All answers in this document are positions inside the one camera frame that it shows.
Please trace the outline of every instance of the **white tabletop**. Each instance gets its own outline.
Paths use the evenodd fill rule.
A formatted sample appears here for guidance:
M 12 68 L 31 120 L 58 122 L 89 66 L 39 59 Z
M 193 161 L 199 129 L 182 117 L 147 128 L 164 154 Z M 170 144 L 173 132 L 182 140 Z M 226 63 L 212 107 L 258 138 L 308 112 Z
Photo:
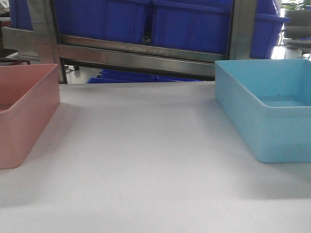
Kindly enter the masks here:
M 61 85 L 0 233 L 310 233 L 311 164 L 258 162 L 207 83 Z

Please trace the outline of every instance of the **plastic bin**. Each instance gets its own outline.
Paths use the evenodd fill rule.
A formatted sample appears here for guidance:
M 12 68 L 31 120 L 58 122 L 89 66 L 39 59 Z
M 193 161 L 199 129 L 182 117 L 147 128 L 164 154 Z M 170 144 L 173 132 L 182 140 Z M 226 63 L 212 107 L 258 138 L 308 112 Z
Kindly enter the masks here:
M 256 14 L 250 57 L 270 59 L 284 22 L 289 18 Z
M 226 53 L 229 10 L 169 0 L 154 0 L 154 5 L 152 45 Z
M 190 5 L 200 5 L 200 6 L 209 6 L 223 8 L 231 11 L 232 0 L 166 0 L 170 2 L 177 2 Z
M 225 54 L 230 10 L 154 0 L 151 43 L 154 46 Z M 256 14 L 251 57 L 269 59 L 288 18 Z
M 125 80 L 106 79 L 106 78 L 90 78 L 87 83 L 131 83 Z
M 153 7 L 153 5 L 147 6 L 146 15 L 147 16 L 146 16 L 144 35 L 151 36 L 152 19 L 153 19 L 153 15 L 154 15 L 154 7 Z
M 216 99 L 258 160 L 311 162 L 311 62 L 215 64 Z
M 280 15 L 276 0 L 257 0 L 256 13 L 267 15 Z
M 116 80 L 118 83 L 152 83 L 156 77 L 151 74 L 125 72 L 119 70 L 102 69 L 102 79 Z
M 9 2 L 11 27 L 32 31 L 33 26 L 31 24 L 27 0 L 10 0 Z
M 54 0 L 60 33 L 142 43 L 151 0 Z
M 0 169 L 22 164 L 57 108 L 56 67 L 0 67 Z

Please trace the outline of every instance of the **blue storage crate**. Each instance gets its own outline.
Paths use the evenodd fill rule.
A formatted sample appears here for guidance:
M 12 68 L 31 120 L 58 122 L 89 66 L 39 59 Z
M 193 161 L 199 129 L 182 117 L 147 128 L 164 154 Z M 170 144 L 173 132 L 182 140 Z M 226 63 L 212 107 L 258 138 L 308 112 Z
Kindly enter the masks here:
M 276 0 L 257 0 L 256 13 L 280 15 Z
M 151 44 L 226 53 L 230 11 L 223 8 L 154 0 Z
M 157 76 L 156 82 L 199 82 L 201 80 L 197 79 L 185 79 L 185 78 L 177 78 L 177 77 L 167 77 L 167 76 Z
M 90 78 L 87 83 L 131 83 L 124 80 Z
M 230 10 L 175 1 L 154 0 L 152 45 L 225 54 Z M 287 20 L 276 15 L 256 14 L 251 57 L 271 58 L 283 22 Z
M 152 83 L 156 81 L 156 77 L 151 74 L 126 72 L 119 70 L 102 69 L 103 79 L 119 80 L 126 83 Z
M 216 99 L 258 160 L 311 162 L 311 62 L 215 64 Z
M 171 2 L 185 3 L 185 4 L 196 4 L 202 6 L 210 7 L 220 7 L 231 11 L 232 0 L 167 0 Z M 145 34 L 149 35 L 152 31 L 152 22 L 153 22 L 153 5 L 148 6 L 147 8 L 147 19 L 145 25 Z
M 11 27 L 32 31 L 33 26 L 31 24 L 27 0 L 10 0 L 9 2 Z
M 151 0 L 54 0 L 61 34 L 142 43 Z
M 87 83 L 153 83 L 153 82 L 197 82 L 200 80 L 167 77 L 161 75 L 102 69 L 101 78 L 91 78 Z
M 256 14 L 250 57 L 270 59 L 284 22 L 289 18 Z

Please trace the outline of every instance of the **metal shelf rack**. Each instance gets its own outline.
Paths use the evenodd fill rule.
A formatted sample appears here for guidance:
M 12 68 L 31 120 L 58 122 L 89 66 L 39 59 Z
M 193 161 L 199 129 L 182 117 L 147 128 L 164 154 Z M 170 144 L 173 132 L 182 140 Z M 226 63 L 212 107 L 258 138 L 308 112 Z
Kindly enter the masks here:
M 20 59 L 59 64 L 59 82 L 67 83 L 64 64 L 214 80 L 215 61 L 249 59 L 257 0 L 234 0 L 227 54 L 62 35 L 57 29 L 53 0 L 27 3 L 34 30 L 3 28 L 4 47 L 18 50 Z

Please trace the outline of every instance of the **potted plant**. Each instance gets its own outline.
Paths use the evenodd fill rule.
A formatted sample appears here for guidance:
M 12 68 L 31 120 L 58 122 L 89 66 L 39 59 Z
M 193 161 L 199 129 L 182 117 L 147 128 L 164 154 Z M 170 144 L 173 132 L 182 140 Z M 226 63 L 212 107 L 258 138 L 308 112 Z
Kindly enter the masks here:
M 311 0 L 289 0 L 282 4 L 282 8 L 286 10 L 306 10 L 307 5 L 311 5 Z

